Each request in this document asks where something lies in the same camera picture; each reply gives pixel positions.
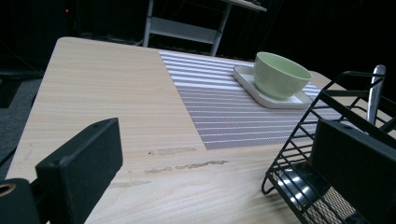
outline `gray and white striped placemat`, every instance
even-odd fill
[[[206,149],[284,144],[305,112],[259,105],[233,78],[234,66],[253,63],[160,54]],[[312,99],[319,93],[311,83],[303,91]]]

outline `scratch on table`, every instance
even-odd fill
[[[27,152],[26,156],[23,157],[23,160],[24,160],[24,161],[29,160],[30,155],[32,155],[32,152],[33,152],[33,150],[32,150],[32,149],[29,149],[29,151]]]
[[[198,168],[198,167],[201,167],[201,166],[207,166],[209,164],[222,165],[225,162],[227,162],[227,161],[208,161],[208,162],[204,162],[204,163],[195,163],[195,164],[184,165],[184,166],[176,166],[175,168],[177,168],[178,170],[182,170],[182,169],[185,169],[185,168],[192,169],[192,168]]]
[[[120,182],[120,183],[111,183],[110,186],[108,186],[110,189],[116,189],[116,188],[129,188],[129,187],[134,187],[134,186],[139,186],[139,185],[144,185],[144,184],[149,184],[151,181],[140,181],[140,180],[134,180],[130,182]]]
[[[155,169],[154,168],[154,169],[151,169],[151,170],[148,170],[148,171],[145,171],[145,172],[148,175],[148,174],[158,174],[158,173],[163,172],[163,171],[172,171],[172,167],[165,167],[163,169]]]
[[[177,153],[187,152],[187,151],[196,151],[197,149],[193,147],[176,147],[176,148],[167,148],[167,149],[158,149],[157,151],[150,151],[149,155],[154,155],[158,153],[159,155],[174,155]]]

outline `light green cup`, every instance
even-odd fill
[[[256,54],[253,76],[259,91],[277,99],[291,97],[312,79],[301,65],[269,52]]]

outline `square white plate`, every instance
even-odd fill
[[[235,66],[233,68],[233,77],[260,105],[273,109],[307,109],[312,104],[312,99],[303,91],[299,91],[293,96],[282,100],[265,95],[256,88],[253,72],[253,67]]]

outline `black wire rack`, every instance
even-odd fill
[[[345,78],[373,80],[373,77],[377,81],[360,90],[334,90],[334,86]],[[326,85],[266,171],[262,192],[268,194],[276,189],[302,223],[357,223],[354,222],[356,220],[368,223],[334,187],[312,169],[309,157],[317,125],[323,119],[352,126],[396,148],[396,141],[392,137],[396,124],[396,117],[392,116],[396,114],[396,104],[379,96],[378,108],[388,111],[390,116],[382,116],[387,119],[377,116],[376,125],[364,117],[367,115],[370,90],[375,85],[380,85],[384,77],[385,75],[374,73],[348,71]]]

